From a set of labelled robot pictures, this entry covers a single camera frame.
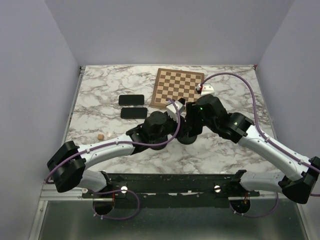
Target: marble tabletop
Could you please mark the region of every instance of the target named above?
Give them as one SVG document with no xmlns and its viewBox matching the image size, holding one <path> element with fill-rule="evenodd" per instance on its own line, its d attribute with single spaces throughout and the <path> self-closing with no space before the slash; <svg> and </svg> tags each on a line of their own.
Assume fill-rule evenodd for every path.
<svg viewBox="0 0 320 240">
<path fill-rule="evenodd" d="M 255 92 L 260 127 L 273 136 L 253 66 L 101 65 L 85 69 L 67 141 L 73 140 L 77 145 L 96 143 L 98 134 L 104 134 L 105 140 L 113 139 L 143 123 L 143 119 L 120 118 L 121 94 L 143 94 L 148 115 L 153 111 L 163 112 L 149 106 L 158 68 L 201 72 L 205 76 L 220 72 L 241 75 Z M 251 95 L 241 80 L 223 75 L 209 83 L 228 112 L 239 112 L 253 119 Z M 162 150 L 148 149 L 113 158 L 91 169 L 108 173 L 233 174 L 240 169 L 270 172 L 276 168 L 251 150 L 222 139 L 205 127 L 191 145 L 182 145 L 174 139 Z"/>
</svg>

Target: gray floor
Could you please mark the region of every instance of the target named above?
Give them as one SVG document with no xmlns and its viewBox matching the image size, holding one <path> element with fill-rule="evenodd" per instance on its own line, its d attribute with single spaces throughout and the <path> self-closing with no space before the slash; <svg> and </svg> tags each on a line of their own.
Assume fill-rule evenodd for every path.
<svg viewBox="0 0 320 240">
<path fill-rule="evenodd" d="M 275 200 L 255 200 L 249 213 L 268 211 Z M 129 210 L 116 210 L 125 216 Z M 303 240 L 307 239 L 295 203 L 281 199 L 276 212 L 263 218 L 245 218 L 230 209 L 142 209 L 127 221 L 93 216 L 89 201 L 50 202 L 41 240 Z"/>
</svg>

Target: gray wall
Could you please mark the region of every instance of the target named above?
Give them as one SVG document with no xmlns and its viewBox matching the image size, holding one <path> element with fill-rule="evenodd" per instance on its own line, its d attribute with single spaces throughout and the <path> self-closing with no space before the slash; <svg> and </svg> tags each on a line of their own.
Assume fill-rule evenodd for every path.
<svg viewBox="0 0 320 240">
<path fill-rule="evenodd" d="M 319 9 L 319 0 L 296 0 L 257 68 L 278 139 L 309 157 L 320 157 Z M 307 206 L 320 236 L 319 203 Z"/>
<path fill-rule="evenodd" d="M 79 74 L 43 0 L 0 2 L 0 238 L 28 239 Z"/>
<path fill-rule="evenodd" d="M 81 65 L 257 64 L 293 0 L 45 0 Z"/>
</svg>

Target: wooden cube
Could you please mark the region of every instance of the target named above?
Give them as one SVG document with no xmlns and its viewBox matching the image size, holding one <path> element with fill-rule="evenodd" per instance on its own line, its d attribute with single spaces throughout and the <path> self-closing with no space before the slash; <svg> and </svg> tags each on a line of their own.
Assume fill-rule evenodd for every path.
<svg viewBox="0 0 320 240">
<path fill-rule="evenodd" d="M 103 141 L 105 139 L 105 135 L 103 134 L 98 134 L 98 140 Z"/>
</svg>

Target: chessboard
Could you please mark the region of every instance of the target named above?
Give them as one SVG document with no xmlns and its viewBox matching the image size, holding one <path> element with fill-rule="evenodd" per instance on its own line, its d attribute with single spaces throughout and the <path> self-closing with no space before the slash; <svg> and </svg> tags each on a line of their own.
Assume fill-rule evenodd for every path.
<svg viewBox="0 0 320 240">
<path fill-rule="evenodd" d="M 193 71 L 182 71 L 159 68 L 153 89 L 150 106 L 165 109 L 166 99 L 195 102 L 200 97 L 196 86 L 204 80 L 205 74 Z"/>
</svg>

